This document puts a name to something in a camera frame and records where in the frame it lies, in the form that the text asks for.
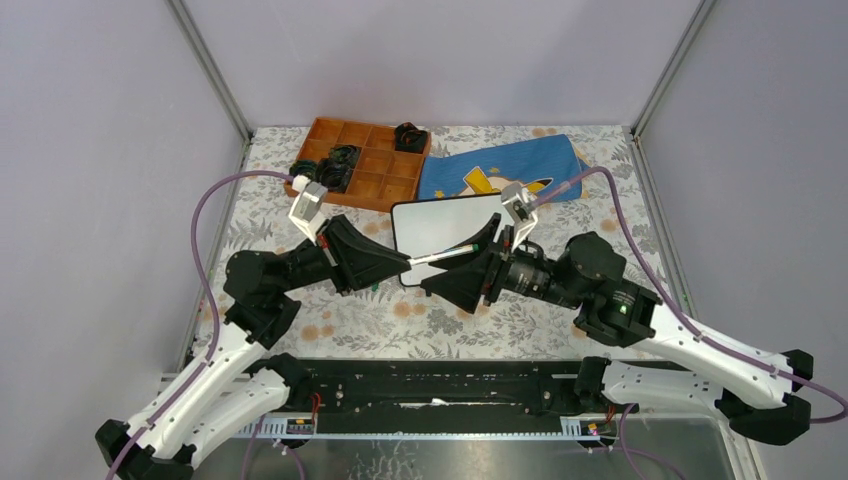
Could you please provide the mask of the white whiteboard marker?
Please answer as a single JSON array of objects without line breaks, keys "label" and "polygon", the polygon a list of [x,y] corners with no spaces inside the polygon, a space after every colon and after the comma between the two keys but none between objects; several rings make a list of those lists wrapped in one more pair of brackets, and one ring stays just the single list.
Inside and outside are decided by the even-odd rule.
[{"label": "white whiteboard marker", "polygon": [[476,244],[465,244],[456,247],[452,247],[450,249],[444,250],[438,253],[432,253],[428,255],[423,255],[419,257],[413,257],[408,260],[410,266],[417,266],[421,264],[430,264],[433,262],[438,262],[441,260],[451,259],[454,257],[462,256],[477,252],[479,250],[479,246]]}]

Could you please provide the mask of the black framed whiteboard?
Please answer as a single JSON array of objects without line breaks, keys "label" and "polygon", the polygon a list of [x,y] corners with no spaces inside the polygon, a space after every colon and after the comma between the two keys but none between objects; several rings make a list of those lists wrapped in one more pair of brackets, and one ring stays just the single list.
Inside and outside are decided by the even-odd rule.
[{"label": "black framed whiteboard", "polygon": [[395,247],[422,257],[471,244],[496,213],[499,229],[513,223],[498,193],[397,203],[391,209]]}]

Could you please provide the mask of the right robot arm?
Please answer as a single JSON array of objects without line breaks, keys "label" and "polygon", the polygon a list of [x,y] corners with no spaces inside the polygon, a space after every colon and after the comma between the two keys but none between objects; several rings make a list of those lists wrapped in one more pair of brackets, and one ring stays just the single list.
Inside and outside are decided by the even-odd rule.
[{"label": "right robot arm", "polygon": [[466,312],[509,291],[576,312],[574,324],[602,345],[633,348],[671,362],[638,367],[583,359],[567,406],[578,413],[642,407],[726,419],[745,438],[783,446],[807,432],[811,406],[798,396],[814,361],[801,350],[770,353],[744,344],[731,356],[708,344],[709,329],[677,316],[652,290],[627,280],[625,258],[593,232],[571,238],[556,259],[498,215],[472,236],[472,252],[435,262],[422,288]]}]

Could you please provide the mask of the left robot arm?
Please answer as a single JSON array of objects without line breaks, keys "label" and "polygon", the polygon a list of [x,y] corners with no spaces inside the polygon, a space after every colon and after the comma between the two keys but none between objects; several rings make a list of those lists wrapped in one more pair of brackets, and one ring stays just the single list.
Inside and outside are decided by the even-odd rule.
[{"label": "left robot arm", "polygon": [[289,354],[271,356],[301,309],[288,292],[330,281],[340,294],[411,269],[413,259],[362,234],[344,215],[293,214],[305,239],[282,254],[243,250],[226,265],[233,303],[215,314],[203,353],[141,411],[108,420],[95,440],[110,479],[189,479],[221,444],[280,407],[310,397],[310,375]]}]

